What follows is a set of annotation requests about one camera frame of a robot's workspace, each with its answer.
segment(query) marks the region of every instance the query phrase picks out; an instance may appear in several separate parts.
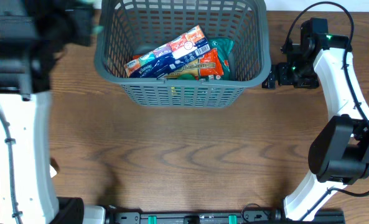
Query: barcode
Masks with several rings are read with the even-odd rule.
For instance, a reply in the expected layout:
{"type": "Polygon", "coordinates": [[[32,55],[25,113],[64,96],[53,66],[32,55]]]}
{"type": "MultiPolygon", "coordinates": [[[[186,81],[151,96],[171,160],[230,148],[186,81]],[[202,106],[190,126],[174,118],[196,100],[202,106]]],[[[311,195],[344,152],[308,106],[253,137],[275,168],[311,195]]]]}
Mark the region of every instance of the barcode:
{"type": "Polygon", "coordinates": [[[199,55],[202,55],[202,54],[203,54],[203,53],[205,53],[205,52],[208,52],[209,50],[210,50],[210,47],[209,47],[209,45],[207,44],[207,45],[205,45],[205,46],[201,47],[200,49],[195,50],[195,54],[196,54],[197,56],[199,56],[199,55]]]}

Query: basket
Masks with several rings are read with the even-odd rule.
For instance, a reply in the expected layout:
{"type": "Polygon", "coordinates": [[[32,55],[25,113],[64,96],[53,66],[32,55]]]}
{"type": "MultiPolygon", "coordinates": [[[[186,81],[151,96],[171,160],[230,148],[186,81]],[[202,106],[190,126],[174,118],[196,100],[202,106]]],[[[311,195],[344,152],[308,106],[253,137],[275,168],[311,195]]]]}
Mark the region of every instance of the basket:
{"type": "Polygon", "coordinates": [[[103,0],[95,67],[146,106],[223,108],[269,75],[269,34],[262,0],[103,0]],[[235,41],[231,80],[128,78],[124,64],[200,25],[207,38],[235,41]]]}

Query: white wall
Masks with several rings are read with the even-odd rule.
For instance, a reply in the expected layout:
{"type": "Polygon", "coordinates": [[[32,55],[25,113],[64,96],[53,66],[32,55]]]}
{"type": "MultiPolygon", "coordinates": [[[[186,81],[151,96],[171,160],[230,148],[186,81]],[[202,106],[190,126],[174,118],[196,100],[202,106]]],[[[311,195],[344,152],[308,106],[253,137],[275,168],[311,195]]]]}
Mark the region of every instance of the white wall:
{"type": "MultiPolygon", "coordinates": [[[[95,0],[99,9],[102,0],[95,0]]],[[[322,0],[264,0],[270,11],[302,11],[307,6],[322,0]]],[[[332,0],[346,7],[351,12],[369,12],[369,0],[332,0]]],[[[316,6],[312,11],[340,11],[335,6],[316,6]]]]}

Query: green package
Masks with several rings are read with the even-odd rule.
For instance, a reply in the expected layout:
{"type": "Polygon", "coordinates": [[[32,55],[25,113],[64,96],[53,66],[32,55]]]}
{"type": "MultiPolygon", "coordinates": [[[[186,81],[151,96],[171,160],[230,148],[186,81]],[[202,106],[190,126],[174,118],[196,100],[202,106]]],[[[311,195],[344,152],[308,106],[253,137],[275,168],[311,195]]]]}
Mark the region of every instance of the green package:
{"type": "Polygon", "coordinates": [[[234,41],[229,38],[212,38],[209,39],[210,48],[217,48],[217,54],[220,63],[222,64],[222,69],[224,76],[222,80],[230,80],[230,68],[228,66],[228,55],[234,47],[234,41]]]}

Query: wooden surface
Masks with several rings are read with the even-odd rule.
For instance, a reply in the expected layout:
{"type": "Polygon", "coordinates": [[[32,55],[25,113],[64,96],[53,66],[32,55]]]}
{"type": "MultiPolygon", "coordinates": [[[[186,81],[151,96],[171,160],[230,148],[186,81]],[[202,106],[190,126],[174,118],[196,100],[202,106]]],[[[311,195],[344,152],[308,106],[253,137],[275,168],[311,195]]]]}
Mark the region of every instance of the wooden surface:
{"type": "MultiPolygon", "coordinates": [[[[269,12],[271,58],[297,12],[269,12]]],[[[348,34],[341,13],[330,32],[348,34]]],[[[369,14],[354,13],[354,65],[369,104],[369,14]]],[[[299,40],[299,24],[292,36],[299,40]]],[[[274,207],[305,176],[309,146],[327,123],[322,89],[246,90],[223,110],[145,108],[95,71],[95,46],[68,46],[52,73],[50,153],[61,172],[58,196],[143,211],[240,210],[274,207]]],[[[369,179],[348,188],[369,189],[369,179]]],[[[337,194],[347,223],[369,223],[369,197],[337,194]]]]}

